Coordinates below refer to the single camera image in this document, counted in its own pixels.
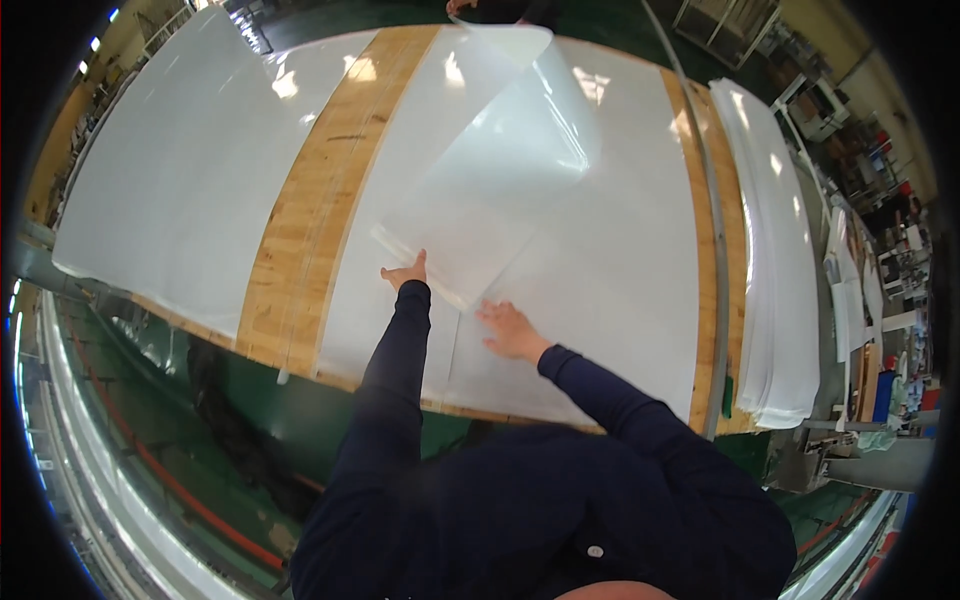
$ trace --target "curled sheet edge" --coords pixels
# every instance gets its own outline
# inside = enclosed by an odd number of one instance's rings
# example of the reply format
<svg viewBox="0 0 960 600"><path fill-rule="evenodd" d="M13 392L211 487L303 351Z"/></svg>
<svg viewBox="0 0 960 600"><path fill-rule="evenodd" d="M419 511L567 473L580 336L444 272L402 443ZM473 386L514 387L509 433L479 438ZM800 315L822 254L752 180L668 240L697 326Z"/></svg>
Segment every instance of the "curled sheet edge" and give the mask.
<svg viewBox="0 0 960 600"><path fill-rule="evenodd" d="M454 20L489 48L497 68L516 74L371 234L404 264L426 248L431 285L464 311L533 237L559 192L595 164L601 139L548 30ZM467 90L478 79L468 70L462 77Z"/></svg>

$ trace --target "green floor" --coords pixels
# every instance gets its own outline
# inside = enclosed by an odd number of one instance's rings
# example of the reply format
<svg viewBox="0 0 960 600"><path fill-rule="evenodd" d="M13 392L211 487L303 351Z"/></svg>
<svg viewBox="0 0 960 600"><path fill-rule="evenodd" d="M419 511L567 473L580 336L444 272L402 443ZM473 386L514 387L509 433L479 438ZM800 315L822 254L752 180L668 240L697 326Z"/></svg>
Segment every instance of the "green floor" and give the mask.
<svg viewBox="0 0 960 600"><path fill-rule="evenodd" d="M563 0L562 5L559 34L667 64L653 25L637 2ZM670 0L657 3L657 6L670 5ZM669 32L669 14L665 18L664 27ZM295 10L288 9L266 23L263 31L276 50L283 50L350 31L429 22L447 22L443 0L301 1L296 3ZM672 32L670 35L691 79L706 83L731 77L765 101L776 97L777 91L764 74L763 57L752 57L739 72L733 73L691 43ZM86 335L102 342L96 348L109 348L102 350L108 356L102 360L114 371L124 374L125 382L114 389L124 398L124 411L129 419L144 429L146 435L177 441L175 455L167 460L172 469L182 474L184 485L189 483L191 491L196 489L196 494L208 501L215 512L223 511L225 518L252 540L280 551L282 543L277 545L270 536L273 524L282 525L294 535L296 525L276 510L267 510L267 515L262 516L262 508L270 508L269 498L265 500L258 491L238 487L235 477L231 479L225 458L197 429L199 420L192 413L188 394L186 334L178 330L171 332L167 324L157 318L127 324L107 323L87 316L78 323L83 324ZM277 441L274 451L293 470L315 481L326 481L348 423L350 394L296 377L278 386L275 369L237 355L228 359L222 386L234 406ZM426 413L422 455L433 456L455 446L466 434L469 423L466 419ZM721 438L717 445L759 480L767 469L768 442L769 434L760 434ZM811 532L820 526L818 519L836 518L846 508L845 498L854 492L830 488L810 497L778 493L775 498L791 516L799 545L814 535Z"/></svg>

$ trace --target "left hand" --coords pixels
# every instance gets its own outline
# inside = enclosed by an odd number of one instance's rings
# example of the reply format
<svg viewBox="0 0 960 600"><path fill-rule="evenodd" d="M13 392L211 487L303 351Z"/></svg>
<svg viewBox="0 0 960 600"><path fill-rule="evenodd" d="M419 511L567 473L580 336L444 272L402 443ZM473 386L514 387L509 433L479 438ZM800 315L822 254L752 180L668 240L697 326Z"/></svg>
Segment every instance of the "left hand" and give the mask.
<svg viewBox="0 0 960 600"><path fill-rule="evenodd" d="M380 269L380 276L390 281L394 286L394 291L399 292L400 286L410 280L422 281L426 283L426 250L421 250L417 254L417 260L412 267L402 267L400 269L386 268Z"/></svg>

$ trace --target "person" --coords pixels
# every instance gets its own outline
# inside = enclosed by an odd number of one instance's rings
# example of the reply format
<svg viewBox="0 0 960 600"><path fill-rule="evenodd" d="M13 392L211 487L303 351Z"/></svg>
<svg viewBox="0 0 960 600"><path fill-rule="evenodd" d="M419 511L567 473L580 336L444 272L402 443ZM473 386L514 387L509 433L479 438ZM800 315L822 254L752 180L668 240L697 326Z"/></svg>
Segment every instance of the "person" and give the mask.
<svg viewBox="0 0 960 600"><path fill-rule="evenodd" d="M470 5L484 23L540 25L557 33L560 7L556 0L447 0L446 12L459 16Z"/></svg>
<svg viewBox="0 0 960 600"><path fill-rule="evenodd" d="M790 524L662 402L553 344L509 302L476 313L483 344L530 363L608 435L526 425L420 461L430 330L426 253L381 270L395 312L327 490L290 559L298 600L774 598Z"/></svg>
<svg viewBox="0 0 960 600"><path fill-rule="evenodd" d="M883 232L889 228L900 229L900 224L906 224L909 217L919 223L922 207L917 198L910 198L903 192L897 192L873 211L862 215L863 224L876 239L880 239Z"/></svg>

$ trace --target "metal rail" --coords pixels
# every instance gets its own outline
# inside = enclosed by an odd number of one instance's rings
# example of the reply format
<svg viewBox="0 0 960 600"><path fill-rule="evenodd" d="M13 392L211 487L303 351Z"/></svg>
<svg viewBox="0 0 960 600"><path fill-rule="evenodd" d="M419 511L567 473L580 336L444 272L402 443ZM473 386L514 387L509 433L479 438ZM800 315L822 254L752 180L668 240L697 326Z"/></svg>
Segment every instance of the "metal rail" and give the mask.
<svg viewBox="0 0 960 600"><path fill-rule="evenodd" d="M727 234L724 230L723 208L720 204L720 186L717 183L716 169L713 166L713 157L710 155L707 142L700 131L700 119L697 118L697 109L693 103L693 90L686 79L684 68L674 52L673 45L666 36L660 20L654 14L647 0L640 0L647 16L653 21L657 37L666 50L670 65L680 86L684 90L686 113L689 115L691 129L696 133L697 146L700 149L700 159L704 163L707 176L707 191L710 196L710 214L713 218L713 249L716 259L717 274L717 321L716 332L713 338L713 373L710 376L710 392L707 400L707 417L704 421L702 436L712 440L716 436L717 422L720 421L720 409L723 407L723 394L727 383L727 344L730 336L730 276L727 263Z"/></svg>

